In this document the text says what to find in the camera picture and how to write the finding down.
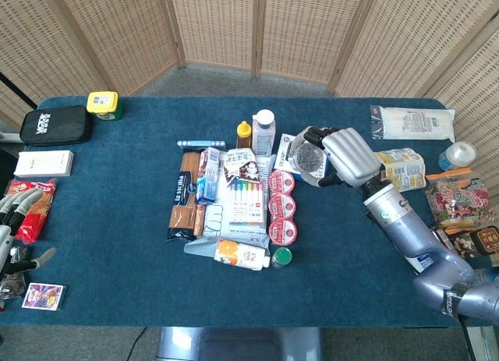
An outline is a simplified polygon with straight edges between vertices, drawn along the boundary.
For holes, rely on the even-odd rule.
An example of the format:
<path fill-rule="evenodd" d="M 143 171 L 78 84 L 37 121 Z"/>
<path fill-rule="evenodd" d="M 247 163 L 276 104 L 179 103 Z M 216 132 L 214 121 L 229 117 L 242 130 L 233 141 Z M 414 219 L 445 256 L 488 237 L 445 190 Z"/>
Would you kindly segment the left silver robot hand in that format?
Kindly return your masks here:
<path fill-rule="evenodd" d="M 12 275 L 37 270 L 45 265 L 56 253 L 56 248 L 46 250 L 33 260 L 12 262 L 10 250 L 16 233 L 19 231 L 28 210 L 42 197 L 38 188 L 5 196 L 0 200 L 0 283 L 6 274 Z"/>

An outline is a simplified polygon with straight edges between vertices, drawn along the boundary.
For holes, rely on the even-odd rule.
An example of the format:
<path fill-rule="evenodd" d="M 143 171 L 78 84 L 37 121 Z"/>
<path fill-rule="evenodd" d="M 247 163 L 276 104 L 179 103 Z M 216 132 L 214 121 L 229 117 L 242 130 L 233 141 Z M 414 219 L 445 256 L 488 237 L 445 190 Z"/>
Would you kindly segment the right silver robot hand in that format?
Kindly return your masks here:
<path fill-rule="evenodd" d="M 322 179 L 301 173 L 303 181 L 316 187 L 342 183 L 359 188 L 380 174 L 381 163 L 367 142 L 353 128 L 319 129 L 307 127 L 299 135 L 319 147 L 334 168 L 334 173 Z"/>

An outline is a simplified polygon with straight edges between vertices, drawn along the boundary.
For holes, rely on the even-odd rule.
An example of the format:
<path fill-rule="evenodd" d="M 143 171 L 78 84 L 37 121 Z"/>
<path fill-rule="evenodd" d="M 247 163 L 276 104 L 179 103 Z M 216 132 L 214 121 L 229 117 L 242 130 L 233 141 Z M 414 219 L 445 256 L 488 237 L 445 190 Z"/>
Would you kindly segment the clear plastic cup with lid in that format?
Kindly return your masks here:
<path fill-rule="evenodd" d="M 311 186 L 319 186 L 319 181 L 326 174 L 327 158 L 324 152 L 302 136 L 297 136 L 290 146 L 289 163 Z"/>

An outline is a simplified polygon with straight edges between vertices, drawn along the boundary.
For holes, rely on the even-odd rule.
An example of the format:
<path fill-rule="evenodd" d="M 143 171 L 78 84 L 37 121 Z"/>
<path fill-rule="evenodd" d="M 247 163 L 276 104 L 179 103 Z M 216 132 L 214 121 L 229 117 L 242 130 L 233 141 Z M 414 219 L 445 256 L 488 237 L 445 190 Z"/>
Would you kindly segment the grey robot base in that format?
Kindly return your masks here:
<path fill-rule="evenodd" d="M 319 327 L 162 327 L 155 361 L 324 361 Z"/>

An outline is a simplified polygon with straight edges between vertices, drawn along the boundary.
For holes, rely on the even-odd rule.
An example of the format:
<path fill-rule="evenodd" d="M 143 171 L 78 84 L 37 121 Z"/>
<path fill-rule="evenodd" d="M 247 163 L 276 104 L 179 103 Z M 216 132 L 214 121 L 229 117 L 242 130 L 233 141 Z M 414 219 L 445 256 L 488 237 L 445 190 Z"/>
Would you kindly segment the blue white calculator box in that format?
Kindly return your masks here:
<path fill-rule="evenodd" d="M 289 158 L 291 144 L 294 139 L 295 136 L 282 133 L 280 143 L 278 146 L 276 160 L 274 163 L 274 170 L 289 172 L 293 175 L 295 180 L 303 181 L 302 176 L 291 166 Z M 327 173 L 330 172 L 331 172 L 331 164 L 328 162 L 325 154 L 323 154 L 321 166 L 315 172 L 311 172 L 311 175 L 314 178 L 322 179 L 325 177 Z"/>

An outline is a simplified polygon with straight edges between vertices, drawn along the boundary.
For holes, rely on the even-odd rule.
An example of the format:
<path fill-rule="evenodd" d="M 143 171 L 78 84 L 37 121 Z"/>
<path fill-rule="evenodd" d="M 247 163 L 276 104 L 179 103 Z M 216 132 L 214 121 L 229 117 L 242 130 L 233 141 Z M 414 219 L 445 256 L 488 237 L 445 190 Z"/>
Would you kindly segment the white flat box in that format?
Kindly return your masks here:
<path fill-rule="evenodd" d="M 20 178 L 70 176 L 73 158 L 70 150 L 20 152 L 14 175 Z"/>

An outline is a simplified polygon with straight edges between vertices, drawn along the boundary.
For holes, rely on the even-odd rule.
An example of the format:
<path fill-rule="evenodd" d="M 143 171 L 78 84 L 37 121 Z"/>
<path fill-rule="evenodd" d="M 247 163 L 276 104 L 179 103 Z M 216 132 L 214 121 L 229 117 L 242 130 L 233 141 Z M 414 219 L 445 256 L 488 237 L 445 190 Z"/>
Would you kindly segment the purple playing card box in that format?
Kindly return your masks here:
<path fill-rule="evenodd" d="M 23 299 L 22 308 L 29 310 L 56 311 L 59 309 L 66 287 L 31 282 Z"/>

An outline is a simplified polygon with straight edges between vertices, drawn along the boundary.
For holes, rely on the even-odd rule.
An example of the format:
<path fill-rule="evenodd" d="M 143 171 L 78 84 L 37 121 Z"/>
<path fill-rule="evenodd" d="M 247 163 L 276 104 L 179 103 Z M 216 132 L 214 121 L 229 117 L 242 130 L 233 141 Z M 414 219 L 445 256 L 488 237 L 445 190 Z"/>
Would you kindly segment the blue white toothpaste box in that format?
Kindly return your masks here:
<path fill-rule="evenodd" d="M 208 147 L 201 152 L 196 181 L 196 202 L 201 205 L 212 204 L 216 200 L 220 151 Z"/>

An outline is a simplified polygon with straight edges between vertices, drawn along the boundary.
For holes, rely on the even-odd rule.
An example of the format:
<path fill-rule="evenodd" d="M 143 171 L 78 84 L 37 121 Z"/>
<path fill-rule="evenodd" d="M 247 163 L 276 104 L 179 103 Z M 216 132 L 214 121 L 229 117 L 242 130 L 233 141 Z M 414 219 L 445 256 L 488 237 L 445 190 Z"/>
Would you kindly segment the red snack bag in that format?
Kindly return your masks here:
<path fill-rule="evenodd" d="M 56 191 L 56 179 L 45 182 L 28 182 L 12 180 L 6 194 L 11 195 L 30 189 L 39 189 L 43 194 L 28 210 L 15 238 L 24 244 L 31 244 L 38 240 L 44 223 L 51 208 L 51 203 Z"/>

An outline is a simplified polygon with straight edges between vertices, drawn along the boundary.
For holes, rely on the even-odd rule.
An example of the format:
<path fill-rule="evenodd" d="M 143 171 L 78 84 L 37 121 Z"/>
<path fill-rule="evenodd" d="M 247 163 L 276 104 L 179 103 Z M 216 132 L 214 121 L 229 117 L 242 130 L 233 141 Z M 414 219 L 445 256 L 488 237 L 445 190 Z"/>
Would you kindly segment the yellow white crumpled packet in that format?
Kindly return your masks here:
<path fill-rule="evenodd" d="M 389 180 L 397 191 L 406 192 L 426 187 L 423 157 L 411 148 L 375 152 L 382 164 L 382 180 Z"/>

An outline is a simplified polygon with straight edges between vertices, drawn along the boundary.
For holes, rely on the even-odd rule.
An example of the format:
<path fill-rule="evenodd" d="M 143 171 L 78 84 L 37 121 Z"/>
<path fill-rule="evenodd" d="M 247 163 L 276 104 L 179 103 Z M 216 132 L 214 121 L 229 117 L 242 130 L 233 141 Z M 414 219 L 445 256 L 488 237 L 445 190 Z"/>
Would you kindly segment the clear bag brown snacks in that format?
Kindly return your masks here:
<path fill-rule="evenodd" d="M 25 246 L 13 247 L 10 251 L 12 262 L 20 262 L 27 258 Z M 5 274 L 0 282 L 0 300 L 18 299 L 26 291 L 26 282 L 23 272 Z"/>

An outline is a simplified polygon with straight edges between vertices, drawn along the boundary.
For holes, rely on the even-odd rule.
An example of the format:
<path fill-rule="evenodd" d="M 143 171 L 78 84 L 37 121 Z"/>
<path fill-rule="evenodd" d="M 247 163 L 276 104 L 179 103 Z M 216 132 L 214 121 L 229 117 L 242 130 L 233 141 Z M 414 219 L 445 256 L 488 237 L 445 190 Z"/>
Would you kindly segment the white noodle packet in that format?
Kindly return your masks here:
<path fill-rule="evenodd" d="M 453 109 L 370 106 L 375 140 L 450 140 L 455 142 Z"/>

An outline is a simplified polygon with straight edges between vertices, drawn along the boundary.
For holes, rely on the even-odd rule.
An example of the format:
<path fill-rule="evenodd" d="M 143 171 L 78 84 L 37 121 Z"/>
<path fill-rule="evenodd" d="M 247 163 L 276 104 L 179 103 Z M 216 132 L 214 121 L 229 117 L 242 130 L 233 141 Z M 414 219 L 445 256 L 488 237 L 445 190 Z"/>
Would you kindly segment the clear bottle white cap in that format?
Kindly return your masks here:
<path fill-rule="evenodd" d="M 268 109 L 253 115 L 252 150 L 255 155 L 270 157 L 276 133 L 274 113 Z"/>

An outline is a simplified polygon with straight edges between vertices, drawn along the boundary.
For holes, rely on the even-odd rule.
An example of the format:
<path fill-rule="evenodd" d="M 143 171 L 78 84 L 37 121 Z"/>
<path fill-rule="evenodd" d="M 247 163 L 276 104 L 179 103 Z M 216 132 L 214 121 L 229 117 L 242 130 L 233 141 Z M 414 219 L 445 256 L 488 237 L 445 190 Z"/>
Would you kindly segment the amber bottle yellow cap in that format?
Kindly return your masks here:
<path fill-rule="evenodd" d="M 236 129 L 237 141 L 236 147 L 251 148 L 252 144 L 252 127 L 247 121 L 241 121 Z"/>

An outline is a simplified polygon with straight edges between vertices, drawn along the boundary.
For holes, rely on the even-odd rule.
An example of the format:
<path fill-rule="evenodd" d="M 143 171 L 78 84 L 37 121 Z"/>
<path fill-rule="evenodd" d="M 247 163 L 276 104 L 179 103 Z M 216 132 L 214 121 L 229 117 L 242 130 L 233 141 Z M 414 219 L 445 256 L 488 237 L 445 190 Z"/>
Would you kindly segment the white brown printed pouch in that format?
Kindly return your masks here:
<path fill-rule="evenodd" d="M 229 150 L 223 158 L 223 168 L 227 185 L 234 180 L 260 182 L 257 160 L 250 148 Z"/>

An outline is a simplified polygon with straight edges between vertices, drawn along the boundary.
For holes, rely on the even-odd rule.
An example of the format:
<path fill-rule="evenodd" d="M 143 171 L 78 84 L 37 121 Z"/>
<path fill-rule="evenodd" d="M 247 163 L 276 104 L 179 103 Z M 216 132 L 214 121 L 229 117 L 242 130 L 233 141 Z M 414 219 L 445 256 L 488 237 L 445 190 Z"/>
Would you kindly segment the black zip pouch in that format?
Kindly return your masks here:
<path fill-rule="evenodd" d="M 25 115 L 19 138 L 28 146 L 49 147 L 87 142 L 92 115 L 82 105 L 34 110 Z"/>

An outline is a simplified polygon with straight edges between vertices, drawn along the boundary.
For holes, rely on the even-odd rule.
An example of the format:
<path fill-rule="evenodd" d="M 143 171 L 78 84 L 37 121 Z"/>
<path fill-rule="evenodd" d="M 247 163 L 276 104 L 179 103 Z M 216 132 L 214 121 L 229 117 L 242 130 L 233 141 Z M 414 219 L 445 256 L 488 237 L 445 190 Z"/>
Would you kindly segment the blue table mat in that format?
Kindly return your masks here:
<path fill-rule="evenodd" d="M 126 97 L 123 117 L 96 120 L 72 146 L 70 176 L 55 196 L 34 255 L 54 257 L 29 281 L 65 286 L 56 311 L 20 300 L 5 325 L 453 327 L 421 303 L 409 264 L 347 186 L 294 189 L 298 237 L 289 266 L 250 271 L 192 256 L 167 237 L 182 161 L 178 140 L 235 141 L 264 108 L 278 132 L 352 127 L 371 137 L 370 107 L 439 108 L 434 99 Z"/>

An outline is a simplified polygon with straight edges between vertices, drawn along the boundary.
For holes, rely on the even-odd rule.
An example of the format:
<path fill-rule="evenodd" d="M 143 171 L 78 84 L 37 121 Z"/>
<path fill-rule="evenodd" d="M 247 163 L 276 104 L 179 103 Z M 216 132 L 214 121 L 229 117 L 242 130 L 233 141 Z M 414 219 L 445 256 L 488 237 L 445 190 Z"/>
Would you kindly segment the white-lid jar blue label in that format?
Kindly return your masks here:
<path fill-rule="evenodd" d="M 437 159 L 437 164 L 443 171 L 465 168 L 476 159 L 475 148 L 465 141 L 453 143 L 443 151 Z"/>

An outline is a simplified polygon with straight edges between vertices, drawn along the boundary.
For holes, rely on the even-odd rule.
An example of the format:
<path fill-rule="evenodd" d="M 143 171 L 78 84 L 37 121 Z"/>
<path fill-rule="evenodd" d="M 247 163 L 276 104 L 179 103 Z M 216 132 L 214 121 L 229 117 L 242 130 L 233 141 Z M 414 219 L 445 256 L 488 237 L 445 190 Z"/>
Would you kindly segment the coloured marker pack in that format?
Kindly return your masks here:
<path fill-rule="evenodd" d="M 235 179 L 230 185 L 229 204 L 232 206 L 229 217 L 231 224 L 264 225 L 264 192 L 261 182 Z"/>

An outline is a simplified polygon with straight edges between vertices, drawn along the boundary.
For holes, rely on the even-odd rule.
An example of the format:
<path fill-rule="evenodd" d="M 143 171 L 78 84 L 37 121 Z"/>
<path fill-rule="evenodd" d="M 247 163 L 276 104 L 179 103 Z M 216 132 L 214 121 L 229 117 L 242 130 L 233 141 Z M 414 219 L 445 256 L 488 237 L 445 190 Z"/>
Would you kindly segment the colourful printed snack bag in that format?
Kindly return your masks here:
<path fill-rule="evenodd" d="M 426 180 L 426 199 L 439 228 L 474 229 L 495 221 L 488 188 L 471 168 L 427 175 Z"/>

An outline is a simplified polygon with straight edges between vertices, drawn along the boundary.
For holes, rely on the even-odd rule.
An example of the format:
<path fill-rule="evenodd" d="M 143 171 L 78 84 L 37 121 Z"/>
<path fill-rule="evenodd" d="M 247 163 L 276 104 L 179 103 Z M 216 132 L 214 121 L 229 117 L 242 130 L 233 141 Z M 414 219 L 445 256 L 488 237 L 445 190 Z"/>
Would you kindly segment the green-lid small jar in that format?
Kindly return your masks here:
<path fill-rule="evenodd" d="M 277 248 L 271 257 L 271 266 L 274 268 L 283 268 L 292 262 L 292 252 L 287 247 Z"/>

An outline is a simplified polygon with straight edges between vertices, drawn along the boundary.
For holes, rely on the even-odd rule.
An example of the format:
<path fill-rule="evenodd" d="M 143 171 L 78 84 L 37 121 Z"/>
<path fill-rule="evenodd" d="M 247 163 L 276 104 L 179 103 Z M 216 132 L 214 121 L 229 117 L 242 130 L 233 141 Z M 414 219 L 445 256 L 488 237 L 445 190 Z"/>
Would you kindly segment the white blue toothpaste tube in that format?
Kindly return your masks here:
<path fill-rule="evenodd" d="M 426 270 L 434 262 L 427 253 L 418 257 L 406 257 L 406 260 L 417 274 Z"/>

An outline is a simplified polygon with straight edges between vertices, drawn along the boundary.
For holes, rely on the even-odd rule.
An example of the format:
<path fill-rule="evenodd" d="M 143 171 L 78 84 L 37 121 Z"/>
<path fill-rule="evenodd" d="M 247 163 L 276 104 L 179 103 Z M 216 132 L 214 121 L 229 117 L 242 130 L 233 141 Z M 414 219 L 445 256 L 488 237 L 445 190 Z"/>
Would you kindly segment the orange print drink bottle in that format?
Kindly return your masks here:
<path fill-rule="evenodd" d="M 261 271 L 269 267 L 271 259 L 264 248 L 220 239 L 216 246 L 214 260 L 222 264 Z"/>

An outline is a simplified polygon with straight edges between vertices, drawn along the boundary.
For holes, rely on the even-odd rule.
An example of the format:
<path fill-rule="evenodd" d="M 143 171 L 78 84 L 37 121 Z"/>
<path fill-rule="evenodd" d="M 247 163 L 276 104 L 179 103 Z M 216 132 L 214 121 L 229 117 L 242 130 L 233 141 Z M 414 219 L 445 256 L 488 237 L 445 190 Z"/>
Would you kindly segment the light blue bar strip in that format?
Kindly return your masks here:
<path fill-rule="evenodd" d="M 223 140 L 178 140 L 177 146 L 181 149 L 200 150 L 208 147 L 214 147 L 224 150 L 226 143 Z"/>

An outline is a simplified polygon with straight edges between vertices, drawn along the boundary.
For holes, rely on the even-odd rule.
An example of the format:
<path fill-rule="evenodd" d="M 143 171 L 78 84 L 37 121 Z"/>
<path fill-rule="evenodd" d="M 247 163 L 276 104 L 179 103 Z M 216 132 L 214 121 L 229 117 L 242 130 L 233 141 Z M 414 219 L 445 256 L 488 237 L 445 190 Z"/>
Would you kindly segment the yellow-lid green jar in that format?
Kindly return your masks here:
<path fill-rule="evenodd" d="M 122 117 L 119 94 L 115 91 L 91 92 L 87 98 L 86 109 L 103 120 L 119 120 Z"/>

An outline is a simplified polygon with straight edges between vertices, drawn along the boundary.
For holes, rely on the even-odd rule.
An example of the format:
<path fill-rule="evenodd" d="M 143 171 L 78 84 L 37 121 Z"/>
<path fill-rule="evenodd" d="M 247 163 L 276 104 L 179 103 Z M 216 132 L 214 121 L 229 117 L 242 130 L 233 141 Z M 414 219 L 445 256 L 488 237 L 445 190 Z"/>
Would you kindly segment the brown black snack packet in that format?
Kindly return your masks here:
<path fill-rule="evenodd" d="M 465 260 L 499 253 L 499 228 L 495 225 L 451 232 L 448 238 L 454 251 Z"/>

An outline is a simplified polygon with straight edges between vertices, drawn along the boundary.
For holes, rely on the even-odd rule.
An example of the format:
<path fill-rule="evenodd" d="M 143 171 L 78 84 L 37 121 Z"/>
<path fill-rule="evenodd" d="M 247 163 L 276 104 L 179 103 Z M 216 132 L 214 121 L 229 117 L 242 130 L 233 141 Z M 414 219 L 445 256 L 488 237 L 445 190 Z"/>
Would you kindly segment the brown narrow packet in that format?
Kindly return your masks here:
<path fill-rule="evenodd" d="M 199 238 L 203 234 L 204 219 L 205 219 L 206 206 L 203 204 L 196 205 L 196 214 L 193 227 L 193 235 Z"/>

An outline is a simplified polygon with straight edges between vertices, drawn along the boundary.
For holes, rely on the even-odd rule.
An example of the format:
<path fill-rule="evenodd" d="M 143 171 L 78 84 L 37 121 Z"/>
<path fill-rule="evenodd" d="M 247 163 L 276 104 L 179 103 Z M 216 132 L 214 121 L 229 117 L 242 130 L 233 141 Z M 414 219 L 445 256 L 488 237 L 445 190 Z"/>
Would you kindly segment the spaghetti packet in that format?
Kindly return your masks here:
<path fill-rule="evenodd" d="M 200 155 L 199 150 L 187 150 L 182 154 L 182 163 L 168 224 L 168 240 L 182 239 L 190 242 L 195 239 L 196 183 Z"/>

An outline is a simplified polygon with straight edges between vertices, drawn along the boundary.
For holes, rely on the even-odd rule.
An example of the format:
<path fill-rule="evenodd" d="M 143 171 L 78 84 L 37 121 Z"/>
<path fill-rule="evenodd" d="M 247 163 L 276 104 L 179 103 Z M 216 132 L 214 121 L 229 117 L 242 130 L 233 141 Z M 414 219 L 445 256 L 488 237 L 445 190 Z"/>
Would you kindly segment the woven wooden folding screen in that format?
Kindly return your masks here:
<path fill-rule="evenodd" d="M 499 192 L 499 0 L 0 0 L 0 73 L 32 101 L 190 63 L 438 99 Z"/>

